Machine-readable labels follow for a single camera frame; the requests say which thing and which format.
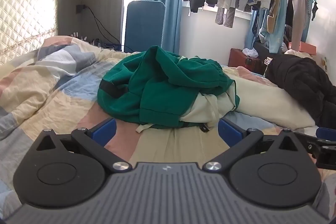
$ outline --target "gray ribbed cover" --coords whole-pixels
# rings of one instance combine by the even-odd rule
[[[24,205],[8,224],[324,224],[310,206],[267,210],[237,196],[196,164],[144,164],[115,174],[91,200],[67,209]]]

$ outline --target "black cable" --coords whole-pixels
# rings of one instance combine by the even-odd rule
[[[94,20],[95,20],[95,22],[96,22],[96,24],[97,24],[98,30],[99,30],[99,32],[101,33],[101,35],[102,35],[108,42],[110,42],[110,43],[116,45],[115,43],[111,42],[105,35],[103,35],[103,33],[101,32],[101,30],[100,30],[100,28],[99,28],[98,22],[99,22],[100,25],[104,28],[104,30],[107,31],[108,34],[109,34],[110,36],[112,36],[115,40],[117,40],[117,41],[118,41],[118,44],[119,44],[120,46],[122,46],[122,44],[120,43],[119,39],[117,39],[117,38],[116,38],[114,35],[112,35],[108,30],[106,30],[106,28],[105,28],[104,25],[100,22],[100,20],[99,20],[98,18],[96,18],[95,14],[92,12],[91,8],[88,7],[87,5],[85,5],[85,8],[88,8],[88,9],[90,10],[90,12],[92,13],[93,18],[94,18]],[[130,47],[127,47],[126,45],[124,45],[124,47],[126,47],[126,48],[130,49],[132,52],[134,52],[134,50],[132,50]]]

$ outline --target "red suitcase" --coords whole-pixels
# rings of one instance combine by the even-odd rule
[[[238,48],[232,48],[229,57],[229,67],[242,66],[251,72],[263,75],[266,70],[266,66],[259,58],[253,58],[243,54],[243,51]]]

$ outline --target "circular pad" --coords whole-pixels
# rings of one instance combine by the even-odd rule
[[[287,185],[297,178],[296,170],[280,163],[265,164],[258,170],[258,175],[264,182],[270,185]]]
[[[76,175],[76,168],[71,164],[55,162],[41,167],[37,171],[40,181],[49,185],[61,185],[67,183]]]

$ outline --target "metal screw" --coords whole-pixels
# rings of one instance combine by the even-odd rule
[[[124,162],[124,161],[116,162],[112,166],[115,170],[118,170],[118,171],[124,171],[124,170],[127,170],[129,168],[129,164],[127,162]]]
[[[219,170],[219,169],[222,168],[222,165],[221,165],[219,162],[211,161],[211,162],[208,162],[208,163],[205,165],[205,168],[206,168],[207,170],[217,171],[217,170]]]

